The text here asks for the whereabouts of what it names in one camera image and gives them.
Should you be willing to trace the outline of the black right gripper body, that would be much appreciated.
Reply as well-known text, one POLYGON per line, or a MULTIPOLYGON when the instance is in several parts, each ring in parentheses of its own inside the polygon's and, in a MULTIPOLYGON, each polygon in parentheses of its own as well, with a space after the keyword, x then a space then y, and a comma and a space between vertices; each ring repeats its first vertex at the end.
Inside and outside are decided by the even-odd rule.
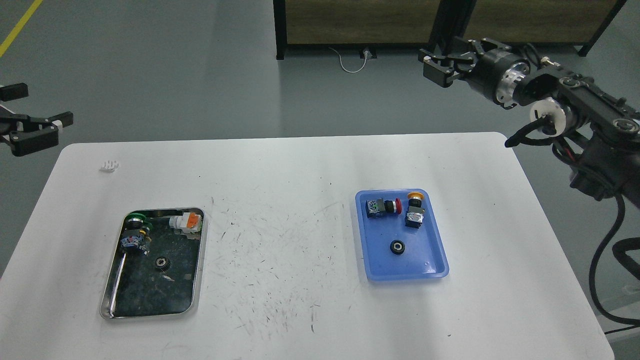
POLYGON ((471 89, 498 106, 518 105, 515 89, 531 72, 528 60, 502 48, 482 54, 467 51, 462 57, 474 61, 464 78, 471 89))

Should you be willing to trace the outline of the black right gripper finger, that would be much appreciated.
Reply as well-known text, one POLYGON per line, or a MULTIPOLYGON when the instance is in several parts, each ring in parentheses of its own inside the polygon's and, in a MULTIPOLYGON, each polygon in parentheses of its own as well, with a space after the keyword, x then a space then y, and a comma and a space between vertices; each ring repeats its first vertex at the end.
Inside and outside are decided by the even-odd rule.
POLYGON ((428 60, 434 63, 444 62, 461 62, 473 63, 489 51, 498 50, 511 53, 514 48, 512 46, 496 41, 491 38, 482 39, 466 39, 462 37, 454 37, 445 44, 445 52, 436 54, 425 48, 418 51, 418 61, 425 63, 428 60))
POLYGON ((462 54, 438 55, 422 51, 422 75, 441 88, 450 87, 455 80, 465 80, 476 65, 476 55, 472 52, 462 54))

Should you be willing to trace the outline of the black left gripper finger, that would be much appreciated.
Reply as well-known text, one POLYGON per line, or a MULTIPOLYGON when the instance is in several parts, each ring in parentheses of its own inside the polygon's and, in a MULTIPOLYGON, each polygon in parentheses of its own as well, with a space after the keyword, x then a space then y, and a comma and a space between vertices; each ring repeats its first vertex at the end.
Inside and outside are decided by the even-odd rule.
POLYGON ((20 100, 29 96, 29 88, 25 83, 0 85, 0 101, 20 100))
POLYGON ((70 111, 45 118, 2 111, 1 141, 15 157, 24 157, 58 146, 62 130, 73 123, 70 111))

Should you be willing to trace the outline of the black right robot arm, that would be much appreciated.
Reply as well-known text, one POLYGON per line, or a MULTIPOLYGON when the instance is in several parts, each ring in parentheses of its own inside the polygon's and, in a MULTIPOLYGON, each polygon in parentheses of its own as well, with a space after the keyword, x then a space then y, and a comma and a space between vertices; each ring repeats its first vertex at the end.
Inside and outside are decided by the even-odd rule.
POLYGON ((589 296, 598 312, 624 330, 639 320, 615 315, 598 296, 596 275, 606 249, 634 278, 638 237, 613 241, 626 218, 626 202, 639 206, 639 112, 599 88, 594 78, 541 57, 531 44, 521 50, 490 38, 454 38, 451 50, 419 50, 423 76, 442 88, 466 82, 504 110, 529 107, 530 121, 506 139, 506 148, 549 147, 570 168, 569 186, 595 201, 614 199, 615 221, 590 260, 589 296))

